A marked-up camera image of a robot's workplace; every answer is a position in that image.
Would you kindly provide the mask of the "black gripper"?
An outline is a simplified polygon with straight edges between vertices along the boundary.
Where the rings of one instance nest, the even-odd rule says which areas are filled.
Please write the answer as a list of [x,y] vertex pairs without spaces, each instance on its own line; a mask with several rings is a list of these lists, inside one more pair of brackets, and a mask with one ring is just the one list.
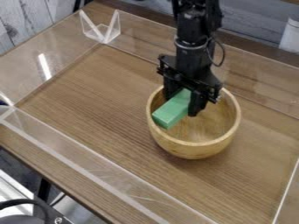
[[176,41],[176,54],[160,54],[158,73],[163,76],[163,95],[170,100],[184,88],[191,91],[188,116],[196,116],[206,109],[207,102],[216,103],[223,84],[211,71],[215,42],[186,45]]

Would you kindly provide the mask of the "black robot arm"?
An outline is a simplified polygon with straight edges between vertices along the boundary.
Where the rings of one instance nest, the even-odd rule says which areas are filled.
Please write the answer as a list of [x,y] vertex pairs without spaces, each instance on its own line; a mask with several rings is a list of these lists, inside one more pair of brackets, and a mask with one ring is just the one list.
[[211,71],[220,67],[214,62],[215,38],[222,27],[220,0],[172,0],[176,22],[175,55],[159,55],[158,73],[163,76],[163,96],[171,100],[180,90],[191,91],[188,116],[196,116],[220,98],[223,84]]

